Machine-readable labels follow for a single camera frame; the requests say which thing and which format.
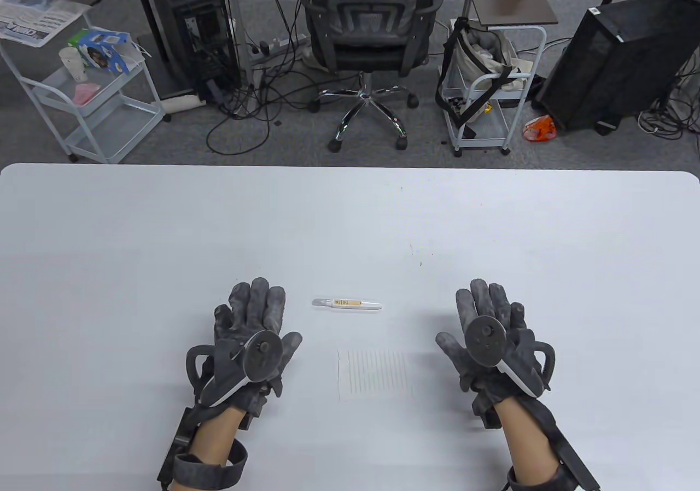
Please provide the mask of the person's right hand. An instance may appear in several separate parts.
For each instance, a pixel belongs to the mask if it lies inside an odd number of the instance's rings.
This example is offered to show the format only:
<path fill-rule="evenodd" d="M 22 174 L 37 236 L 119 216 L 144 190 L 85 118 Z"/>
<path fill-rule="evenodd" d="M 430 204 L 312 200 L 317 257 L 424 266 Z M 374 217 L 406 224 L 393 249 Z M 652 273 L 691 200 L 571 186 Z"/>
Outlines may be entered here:
<path fill-rule="evenodd" d="M 495 406 L 510 397 L 538 398 L 549 389 L 555 354 L 538 342 L 521 303 L 510 302 L 501 284 L 473 279 L 456 293 L 465 345 L 447 332 L 435 341 L 452 361 L 462 391 L 476 394 L 472 411 L 486 429 L 502 424 Z"/>

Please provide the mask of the person's left hand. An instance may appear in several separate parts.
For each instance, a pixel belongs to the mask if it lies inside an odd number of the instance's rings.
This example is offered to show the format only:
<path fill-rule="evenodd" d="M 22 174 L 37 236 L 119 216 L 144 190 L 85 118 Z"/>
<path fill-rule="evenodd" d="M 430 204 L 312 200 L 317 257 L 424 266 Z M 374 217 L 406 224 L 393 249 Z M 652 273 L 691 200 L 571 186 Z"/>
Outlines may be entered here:
<path fill-rule="evenodd" d="M 195 346 L 186 355 L 195 395 L 189 426 L 236 408 L 248 429 L 267 397 L 282 395 L 282 373 L 302 342 L 298 332 L 280 334 L 286 298 L 283 288 L 256 278 L 236 284 L 228 304 L 215 309 L 214 343 Z"/>

